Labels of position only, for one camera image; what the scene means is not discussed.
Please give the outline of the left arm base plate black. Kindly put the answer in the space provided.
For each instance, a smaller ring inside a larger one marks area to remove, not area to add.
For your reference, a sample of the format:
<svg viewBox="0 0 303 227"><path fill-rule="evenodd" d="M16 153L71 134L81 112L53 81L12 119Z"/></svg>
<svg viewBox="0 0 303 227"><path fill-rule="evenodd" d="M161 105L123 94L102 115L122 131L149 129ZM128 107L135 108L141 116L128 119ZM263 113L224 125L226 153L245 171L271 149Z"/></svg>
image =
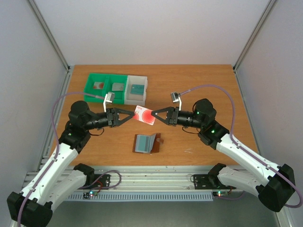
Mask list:
<svg viewBox="0 0 303 227"><path fill-rule="evenodd" d="M101 177L101 175L95 174L93 178L89 179L89 181L82 187L82 189L87 190L96 190L100 187L109 187L110 186L110 174L105 174Z"/></svg>

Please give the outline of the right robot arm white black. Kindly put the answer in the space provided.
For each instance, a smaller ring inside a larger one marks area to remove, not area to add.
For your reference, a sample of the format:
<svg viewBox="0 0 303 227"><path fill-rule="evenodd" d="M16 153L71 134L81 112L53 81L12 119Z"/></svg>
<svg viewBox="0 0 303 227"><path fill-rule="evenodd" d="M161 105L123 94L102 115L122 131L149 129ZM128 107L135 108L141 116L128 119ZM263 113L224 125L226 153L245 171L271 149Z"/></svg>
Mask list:
<svg viewBox="0 0 303 227"><path fill-rule="evenodd" d="M224 164L217 164L209 172L211 186L232 186L248 192L274 212L286 206L294 194L293 169L287 164L280 166L265 159L238 141L215 120L216 110L208 99L198 100L192 112L167 107L151 114L166 125L199 129L198 136L205 145L229 156L248 171L248 174L244 174Z"/></svg>

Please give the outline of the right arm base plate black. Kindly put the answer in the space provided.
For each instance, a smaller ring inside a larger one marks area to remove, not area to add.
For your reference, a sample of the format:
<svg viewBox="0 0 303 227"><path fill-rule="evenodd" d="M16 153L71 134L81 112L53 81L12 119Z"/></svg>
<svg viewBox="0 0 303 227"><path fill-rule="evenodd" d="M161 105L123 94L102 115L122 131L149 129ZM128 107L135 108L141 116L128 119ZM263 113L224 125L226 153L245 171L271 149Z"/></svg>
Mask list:
<svg viewBox="0 0 303 227"><path fill-rule="evenodd" d="M190 181L194 184L195 190L229 190L229 189L236 189L235 187L223 185L219 182L212 182L209 179L208 175L205 174L195 174L191 175Z"/></svg>

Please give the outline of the white card red circles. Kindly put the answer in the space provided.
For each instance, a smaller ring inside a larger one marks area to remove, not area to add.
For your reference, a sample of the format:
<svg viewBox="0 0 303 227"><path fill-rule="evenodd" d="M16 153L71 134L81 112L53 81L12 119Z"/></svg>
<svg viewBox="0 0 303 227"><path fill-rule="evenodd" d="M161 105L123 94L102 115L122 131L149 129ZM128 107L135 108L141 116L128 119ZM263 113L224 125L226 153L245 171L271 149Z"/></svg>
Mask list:
<svg viewBox="0 0 303 227"><path fill-rule="evenodd" d="M152 116L152 110L139 105L137 105L134 110L133 118L148 125L154 125L155 122L155 117Z"/></svg>

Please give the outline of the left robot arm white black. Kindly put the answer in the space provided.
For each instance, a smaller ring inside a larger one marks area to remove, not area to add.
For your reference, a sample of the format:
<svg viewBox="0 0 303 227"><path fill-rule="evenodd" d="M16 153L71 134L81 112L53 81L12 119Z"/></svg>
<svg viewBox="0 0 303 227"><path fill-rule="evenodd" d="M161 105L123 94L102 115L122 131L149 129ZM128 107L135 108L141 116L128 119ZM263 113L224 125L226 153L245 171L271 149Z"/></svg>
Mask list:
<svg viewBox="0 0 303 227"><path fill-rule="evenodd" d="M69 121L58 140L53 154L42 169L21 192L12 192L7 204L12 220L21 227L45 227L55 209L77 189L91 188L95 170L85 164L76 165L60 183L59 177L88 143L93 129L118 127L134 116L134 112L105 108L94 113L85 101L71 105Z"/></svg>

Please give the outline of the brown leather card holder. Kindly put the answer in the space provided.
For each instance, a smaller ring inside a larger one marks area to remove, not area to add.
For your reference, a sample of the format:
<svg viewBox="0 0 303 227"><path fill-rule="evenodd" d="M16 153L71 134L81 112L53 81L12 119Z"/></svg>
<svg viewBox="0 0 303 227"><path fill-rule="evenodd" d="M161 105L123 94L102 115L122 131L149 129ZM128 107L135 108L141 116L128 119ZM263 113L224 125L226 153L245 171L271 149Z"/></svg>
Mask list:
<svg viewBox="0 0 303 227"><path fill-rule="evenodd" d="M136 137L138 134L135 135L134 138L134 145L133 145L133 153L139 153L135 151L135 144L136 144ZM159 153L160 151L160 145L164 143L164 139L161 137L160 133L156 133L151 136L151 152L148 154L154 154L154 153Z"/></svg>

